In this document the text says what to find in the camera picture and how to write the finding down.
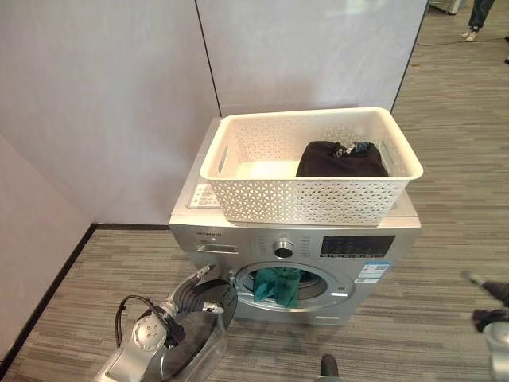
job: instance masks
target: white sneaker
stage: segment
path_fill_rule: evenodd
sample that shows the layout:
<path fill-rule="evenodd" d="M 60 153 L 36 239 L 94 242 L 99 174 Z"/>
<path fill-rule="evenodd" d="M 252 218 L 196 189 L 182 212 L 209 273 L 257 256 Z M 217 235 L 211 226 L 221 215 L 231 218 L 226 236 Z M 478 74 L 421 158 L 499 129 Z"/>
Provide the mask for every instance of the white sneaker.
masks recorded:
<path fill-rule="evenodd" d="M 470 32 L 470 33 L 468 34 L 468 36 L 467 36 L 467 39 L 466 39 L 466 40 L 467 40 L 468 42 L 474 42 L 474 41 L 476 40 L 476 37 L 477 37 L 477 32 L 472 31 L 472 32 Z"/>

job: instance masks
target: person's leg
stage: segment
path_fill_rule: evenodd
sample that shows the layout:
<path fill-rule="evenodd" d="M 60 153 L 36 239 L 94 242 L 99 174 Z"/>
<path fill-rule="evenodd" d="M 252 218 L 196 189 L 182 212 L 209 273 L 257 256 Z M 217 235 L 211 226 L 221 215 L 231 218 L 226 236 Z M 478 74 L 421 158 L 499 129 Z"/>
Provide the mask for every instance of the person's leg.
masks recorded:
<path fill-rule="evenodd" d="M 472 16 L 470 17 L 469 25 L 474 32 L 479 32 L 484 26 L 486 17 L 493 6 L 495 0 L 475 0 L 472 9 Z"/>

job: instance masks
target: white partition wall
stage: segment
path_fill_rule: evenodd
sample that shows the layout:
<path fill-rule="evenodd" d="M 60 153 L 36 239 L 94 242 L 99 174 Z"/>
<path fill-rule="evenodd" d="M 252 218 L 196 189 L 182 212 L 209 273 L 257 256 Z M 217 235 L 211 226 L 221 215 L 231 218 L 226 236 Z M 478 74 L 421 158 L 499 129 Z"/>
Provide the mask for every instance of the white partition wall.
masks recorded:
<path fill-rule="evenodd" d="M 223 115 L 391 109 L 426 0 L 198 0 Z"/>
<path fill-rule="evenodd" d="M 0 133 L 95 222 L 165 224 L 218 116 L 194 2 L 0 2 Z"/>
<path fill-rule="evenodd" d="M 90 223 L 0 135 L 0 360 Z"/>

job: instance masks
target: front-loading washing machine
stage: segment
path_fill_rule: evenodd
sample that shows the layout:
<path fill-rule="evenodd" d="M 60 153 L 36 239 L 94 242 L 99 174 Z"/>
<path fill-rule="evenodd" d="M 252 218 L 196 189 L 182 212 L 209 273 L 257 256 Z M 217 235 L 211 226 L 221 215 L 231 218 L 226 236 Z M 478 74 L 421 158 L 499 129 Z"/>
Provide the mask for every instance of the front-loading washing machine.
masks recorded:
<path fill-rule="evenodd" d="M 197 267 L 217 265 L 218 277 L 235 285 L 237 318 L 345 323 L 420 231 L 408 195 L 402 193 L 375 227 L 230 222 L 200 176 L 219 124 L 212 120 L 172 211 L 169 226 L 181 249 Z M 302 271 L 297 307 L 285 308 L 273 298 L 255 301 L 256 272 L 274 267 Z"/>

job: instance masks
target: white plastic basket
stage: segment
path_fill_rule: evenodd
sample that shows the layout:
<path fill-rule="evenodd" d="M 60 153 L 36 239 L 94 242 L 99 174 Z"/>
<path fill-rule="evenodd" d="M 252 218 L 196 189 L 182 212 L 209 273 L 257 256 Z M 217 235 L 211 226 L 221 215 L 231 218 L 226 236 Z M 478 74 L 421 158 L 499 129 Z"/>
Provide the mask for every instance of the white plastic basket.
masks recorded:
<path fill-rule="evenodd" d="M 312 141 L 373 142 L 389 177 L 295 177 Z M 201 166 L 230 221 L 377 225 L 422 167 L 388 111 L 360 107 L 231 115 Z"/>

